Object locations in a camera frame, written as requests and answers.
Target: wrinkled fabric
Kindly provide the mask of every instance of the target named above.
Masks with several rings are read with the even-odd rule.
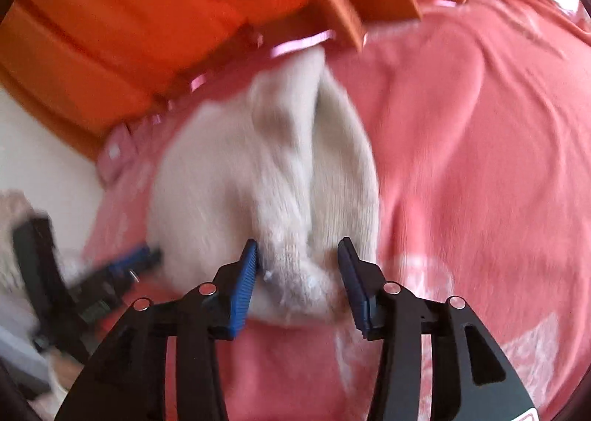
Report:
[[[423,10],[422,22],[372,31],[360,55],[328,56],[373,149],[378,262],[417,296],[465,297],[549,421],[591,363],[591,38],[543,0]],[[146,238],[154,173],[188,113],[274,62],[221,72],[155,126],[106,192],[87,256]],[[149,281],[129,301],[140,294],[172,296]],[[251,320],[217,346],[232,420],[365,419],[380,343],[352,321],[285,329]],[[173,377],[167,402],[174,419]],[[429,405],[424,393],[421,420]]]
[[[250,317],[342,320],[336,245],[349,236],[375,262],[371,147],[319,47],[261,72],[232,100],[200,104],[166,149],[150,198],[147,239],[164,253],[161,279],[178,297],[252,238],[263,275]]]
[[[0,79],[40,122],[95,159],[115,125],[163,110],[186,86],[183,74],[242,26],[253,39],[238,42],[234,57],[256,49],[257,27],[310,1],[318,2],[16,0],[0,26]],[[280,23],[274,32],[287,41],[294,29]]]

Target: screw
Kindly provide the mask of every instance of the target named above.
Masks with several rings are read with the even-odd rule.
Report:
[[[199,294],[202,294],[202,296],[211,296],[217,290],[218,288],[212,282],[204,282],[199,286]]]
[[[459,296],[453,296],[449,299],[449,304],[451,307],[456,309],[464,309],[466,307],[466,302]]]
[[[388,294],[399,294],[402,288],[397,282],[388,281],[383,285],[383,290]]]
[[[134,309],[136,311],[146,311],[150,307],[152,302],[147,297],[141,297],[136,299],[134,302]]]

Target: white wall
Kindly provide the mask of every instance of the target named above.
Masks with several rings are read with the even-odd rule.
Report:
[[[0,86],[0,190],[48,212],[61,251],[84,246],[103,190],[95,166],[27,114]]]

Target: white fabric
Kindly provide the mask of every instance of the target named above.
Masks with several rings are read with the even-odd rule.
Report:
[[[21,191],[0,191],[0,288],[23,295],[23,278],[13,249],[13,229],[33,212]]]
[[[335,320],[347,312],[337,244],[349,236],[374,262],[378,205],[369,141],[314,48],[194,113],[160,164],[148,239],[165,281],[186,293],[254,238],[264,275],[249,314]]]

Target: pink cloth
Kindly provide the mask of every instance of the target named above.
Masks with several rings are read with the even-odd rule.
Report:
[[[106,186],[113,185],[138,156],[127,126],[121,124],[109,134],[105,147],[96,160],[96,170]]]
[[[591,362],[590,42],[545,1],[469,0],[426,5],[421,23],[374,34],[361,55],[329,53],[372,143],[386,276],[418,296],[465,297],[543,420]],[[155,126],[105,194],[85,255],[110,257],[144,240],[166,143],[198,100],[224,98],[263,65],[237,63]],[[139,294],[172,296],[149,282],[130,300]],[[365,419],[380,344],[350,323],[248,322],[218,348],[232,421]],[[167,405],[173,419],[173,380]]]

